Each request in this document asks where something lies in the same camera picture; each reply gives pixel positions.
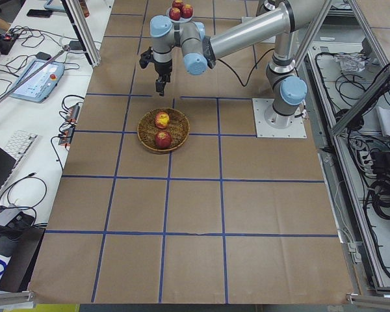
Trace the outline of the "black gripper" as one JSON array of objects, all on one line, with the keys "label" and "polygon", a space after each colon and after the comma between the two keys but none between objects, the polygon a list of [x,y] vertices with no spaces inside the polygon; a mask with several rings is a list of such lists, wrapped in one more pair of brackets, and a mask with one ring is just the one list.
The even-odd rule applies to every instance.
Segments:
[{"label": "black gripper", "polygon": [[160,96],[164,96],[164,88],[170,81],[172,73],[172,60],[168,62],[154,62],[155,71],[158,73],[159,78],[155,81],[156,93]]}]

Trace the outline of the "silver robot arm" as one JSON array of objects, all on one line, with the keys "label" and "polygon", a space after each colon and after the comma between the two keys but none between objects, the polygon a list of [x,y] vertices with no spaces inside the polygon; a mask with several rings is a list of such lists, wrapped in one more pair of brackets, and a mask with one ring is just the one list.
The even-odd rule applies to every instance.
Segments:
[{"label": "silver robot arm", "polygon": [[222,57],[275,37],[272,58],[266,67],[274,100],[265,111],[265,120],[276,129],[285,129],[307,94],[306,84],[294,74],[298,57],[293,44],[298,30],[311,23],[319,10],[318,1],[277,1],[274,9],[212,37],[205,34],[202,23],[154,16],[149,27],[152,45],[141,54],[139,64],[141,68],[154,65],[159,75],[156,91],[163,96],[165,85],[170,82],[173,48],[181,49],[189,74],[201,75],[214,68]]}]

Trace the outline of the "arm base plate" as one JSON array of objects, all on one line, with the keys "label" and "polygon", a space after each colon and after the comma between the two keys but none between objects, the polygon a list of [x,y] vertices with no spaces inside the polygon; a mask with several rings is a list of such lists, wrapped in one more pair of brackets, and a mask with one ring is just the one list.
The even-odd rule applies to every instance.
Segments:
[{"label": "arm base plate", "polygon": [[273,99],[253,98],[253,115],[257,138],[306,139],[302,113],[298,107],[291,116],[281,116],[273,108]]}]

